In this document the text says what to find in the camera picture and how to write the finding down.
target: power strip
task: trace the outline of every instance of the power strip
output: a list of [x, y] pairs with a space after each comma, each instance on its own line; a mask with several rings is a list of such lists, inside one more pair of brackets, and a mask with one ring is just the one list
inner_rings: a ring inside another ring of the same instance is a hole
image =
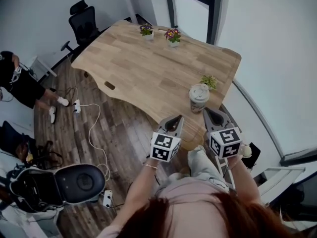
[[111, 208], [111, 205], [112, 205], [112, 190], [105, 190], [103, 205], [106, 208]]
[[79, 114], [79, 113], [81, 112], [80, 101], [79, 101], [79, 100], [76, 100], [75, 103], [74, 103], [74, 105], [75, 105], [75, 110], [74, 110], [74, 112], [77, 113], [77, 114]]

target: wrist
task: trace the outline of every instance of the wrist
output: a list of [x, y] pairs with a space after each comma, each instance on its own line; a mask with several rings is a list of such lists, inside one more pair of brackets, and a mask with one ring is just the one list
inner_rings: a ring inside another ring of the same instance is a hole
[[228, 168], [231, 170], [242, 160], [242, 155], [237, 155], [235, 157], [228, 158], [227, 160]]
[[154, 166], [154, 167], [157, 167], [158, 164], [159, 164], [159, 161], [158, 160], [155, 160], [155, 159], [152, 159], [152, 158], [148, 158], [146, 161], [145, 161], [146, 164], [149, 164], [151, 166]]

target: red hair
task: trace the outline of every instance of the red hair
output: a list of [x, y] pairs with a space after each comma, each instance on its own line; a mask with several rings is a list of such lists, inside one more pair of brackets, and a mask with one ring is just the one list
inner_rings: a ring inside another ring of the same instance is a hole
[[[221, 202], [214, 204], [220, 212], [230, 238], [293, 238], [280, 218], [268, 208], [255, 203], [245, 203], [236, 196], [216, 193]], [[172, 237], [171, 225], [165, 226], [169, 202], [154, 198], [138, 210], [124, 225], [118, 238], [167, 238]]]

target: cup lid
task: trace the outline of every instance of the cup lid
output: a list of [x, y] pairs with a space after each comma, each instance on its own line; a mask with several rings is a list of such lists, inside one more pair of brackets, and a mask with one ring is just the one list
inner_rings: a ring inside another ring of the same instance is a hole
[[194, 102], [207, 102], [209, 95], [209, 87], [206, 84], [193, 85], [189, 90], [189, 97]]

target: white flower pot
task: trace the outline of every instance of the white flower pot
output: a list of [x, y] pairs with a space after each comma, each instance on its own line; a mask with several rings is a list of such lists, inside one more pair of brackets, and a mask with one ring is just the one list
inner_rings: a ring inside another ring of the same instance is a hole
[[148, 41], [153, 40], [154, 39], [154, 31], [152, 31], [152, 34], [150, 34], [150, 35], [147, 34], [147, 35], [143, 36], [143, 38], [148, 40]]
[[169, 46], [172, 48], [175, 48], [179, 45], [179, 42], [170, 42], [170, 41], [168, 41], [168, 42], [169, 42]]

